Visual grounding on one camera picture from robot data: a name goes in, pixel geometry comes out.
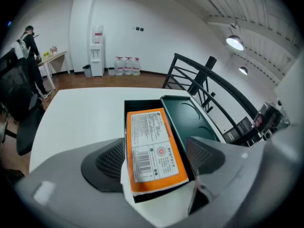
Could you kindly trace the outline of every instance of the white wall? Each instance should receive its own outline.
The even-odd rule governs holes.
[[[247,66],[247,76],[239,71],[241,66],[244,66],[242,59],[238,60],[238,57],[235,58],[233,56],[229,60],[226,72],[222,77],[237,88],[257,110],[261,108],[264,102],[270,103],[275,101],[274,88],[276,85],[253,65],[249,64]],[[251,121],[249,115],[228,92],[209,80],[209,92],[212,91],[216,93],[215,99],[224,107],[236,123],[240,122],[245,116]],[[214,108],[209,115],[222,133],[232,128],[231,123],[223,113],[213,103],[210,103],[210,106]]]
[[[75,72],[89,64],[89,41],[95,0],[74,0],[70,21],[70,48]]]
[[[36,45],[42,55],[52,46],[57,46],[58,52],[68,51],[66,63],[70,69],[72,61],[69,53],[69,25],[73,0],[42,0],[41,2],[29,3],[23,13],[19,14],[10,25],[10,30],[2,44],[1,56],[11,49],[11,44],[20,39],[24,29],[28,25],[34,27]],[[53,61],[53,72],[66,71],[60,59]],[[44,76],[43,67],[39,68]]]
[[[275,93],[282,102],[291,124],[304,124],[304,49],[294,62]]]
[[[179,53],[201,64],[214,56],[220,71],[230,58],[204,22],[172,0],[96,0],[95,24],[104,25],[106,67],[116,56],[138,57],[142,70],[167,73]]]

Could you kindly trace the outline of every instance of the wooden table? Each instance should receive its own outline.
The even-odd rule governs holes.
[[[45,71],[46,71],[46,74],[47,74],[47,78],[48,78],[48,80],[49,80],[49,83],[51,84],[53,90],[55,90],[55,85],[54,85],[54,83],[53,83],[53,81],[52,81],[51,75],[50,75],[50,74],[48,73],[48,71],[47,71],[47,66],[48,66],[49,72],[52,73],[51,68],[50,68],[50,66],[49,66],[49,63],[50,63],[51,61],[53,61],[54,59],[58,58],[58,57],[65,56],[66,53],[67,53],[67,51],[63,51],[63,52],[57,53],[56,55],[53,55],[53,56],[50,56],[50,57],[48,57],[48,56],[43,57],[43,58],[42,58],[42,61],[41,61],[40,63],[38,63],[38,67],[43,65],[43,67],[44,67],[44,69],[45,69]],[[65,62],[65,65],[66,65],[67,72],[70,73],[70,70],[69,70],[69,68],[67,67],[67,63],[66,63],[66,62]]]

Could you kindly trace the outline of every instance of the dark green tray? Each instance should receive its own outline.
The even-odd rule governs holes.
[[[219,141],[200,110],[187,96],[164,95],[161,103],[184,151],[191,136]]]

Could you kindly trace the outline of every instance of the black railing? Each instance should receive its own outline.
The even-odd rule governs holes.
[[[187,70],[185,68],[175,66],[177,59],[184,62],[184,63],[187,63],[189,66],[192,66],[193,68],[198,70],[198,72],[195,73],[195,72],[192,72],[192,71]],[[225,89],[243,107],[243,109],[248,113],[248,115],[250,116],[251,119],[255,118],[258,111],[251,104],[251,102],[240,91],[238,91],[232,84],[230,84],[228,81],[226,81],[221,76],[219,76],[218,74],[214,73],[211,70],[215,63],[216,63],[216,59],[214,57],[210,57],[206,66],[203,66],[203,65],[201,65],[201,64],[199,64],[199,63],[197,63],[197,62],[195,62],[195,61],[193,61],[189,58],[186,58],[182,55],[179,55],[179,54],[175,53],[174,54],[174,59],[171,63],[171,67],[168,71],[167,77],[166,77],[165,82],[163,84],[163,88],[165,88],[167,86],[168,88],[172,89],[170,84],[176,84],[182,90],[186,90],[184,86],[189,86],[188,90],[186,90],[186,91],[188,91],[191,95],[195,95],[196,93],[198,93],[199,98],[200,98],[199,100],[200,100],[201,107],[203,107],[203,108],[205,107],[205,109],[206,109],[206,106],[209,105],[209,102],[212,101],[214,103],[214,105],[216,105],[219,108],[219,110],[227,117],[227,119],[230,121],[230,123],[232,124],[232,126],[235,128],[235,130],[237,131],[237,133],[239,135],[239,138],[234,140],[232,142],[232,144],[237,144],[237,145],[244,144],[249,139],[251,139],[253,136],[255,136],[258,133],[258,131],[255,128],[252,128],[247,133],[242,134],[242,132],[239,130],[237,124],[234,122],[232,117],[214,99],[215,93],[209,94],[208,77],[210,79],[212,79],[215,83],[217,83],[219,86],[221,86],[223,89]],[[177,72],[179,72],[181,74],[181,76],[172,74],[173,70],[176,70]],[[195,74],[196,75],[195,79],[192,79],[187,74],[185,74],[183,71]],[[180,83],[176,79],[176,77],[177,78],[178,77],[179,78],[184,78],[184,79],[187,79],[187,80],[191,81],[191,85]],[[204,82],[206,82],[206,89],[207,90],[205,90],[204,87],[203,87]],[[200,90],[203,92],[204,102],[201,99]]]

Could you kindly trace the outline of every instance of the black office chair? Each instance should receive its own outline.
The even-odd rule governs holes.
[[[19,122],[17,134],[7,130],[7,123],[3,123],[0,126],[0,141],[5,141],[5,135],[16,138],[19,155],[31,151],[45,112],[38,95],[32,93],[28,79],[25,58],[18,59],[13,49],[0,58],[0,102]]]

